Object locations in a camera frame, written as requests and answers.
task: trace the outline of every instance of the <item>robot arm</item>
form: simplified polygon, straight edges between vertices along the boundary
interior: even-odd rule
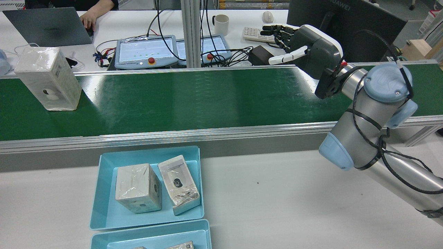
[[[353,100],[320,145],[320,154],[343,170],[356,168],[367,173],[443,226],[443,179],[387,145],[383,141],[386,135],[381,134],[383,127],[397,128],[417,109],[405,82],[412,82],[410,72],[403,68],[400,73],[400,62],[380,64],[369,72],[341,63],[338,42],[315,29],[278,24],[264,26],[261,34],[274,35],[276,43],[290,54],[280,60],[294,56],[294,64],[319,79],[315,92],[319,98],[343,92]],[[318,42],[323,43],[319,50],[326,54],[316,53]]]

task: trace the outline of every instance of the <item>power adapter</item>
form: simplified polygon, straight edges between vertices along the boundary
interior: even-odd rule
[[[267,51],[261,45],[255,47],[249,53],[248,61],[252,63],[253,66],[265,66],[269,65],[269,58],[274,57],[269,51]]]

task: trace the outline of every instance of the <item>person's hand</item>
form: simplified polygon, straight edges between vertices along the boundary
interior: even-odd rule
[[[80,17],[85,29],[91,29],[95,31],[95,22],[97,20],[97,15],[93,11],[88,10],[85,14]]]

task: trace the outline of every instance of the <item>blue tray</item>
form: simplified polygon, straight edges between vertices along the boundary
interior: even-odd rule
[[[195,249],[211,249],[209,222],[203,219],[98,233],[92,236],[91,249],[168,248],[188,241]]]
[[[200,192],[201,204],[175,216],[157,164],[178,155],[183,155],[186,160],[195,185]],[[162,210],[134,214],[115,200],[117,168],[140,163],[149,163],[162,183]],[[204,214],[200,150],[197,146],[111,152],[100,156],[97,187],[89,224],[92,230],[189,221],[201,219]]]

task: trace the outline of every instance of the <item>white mug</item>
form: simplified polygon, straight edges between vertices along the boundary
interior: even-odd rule
[[[226,36],[228,34],[229,17],[227,15],[216,15],[212,17],[212,24],[216,34]]]

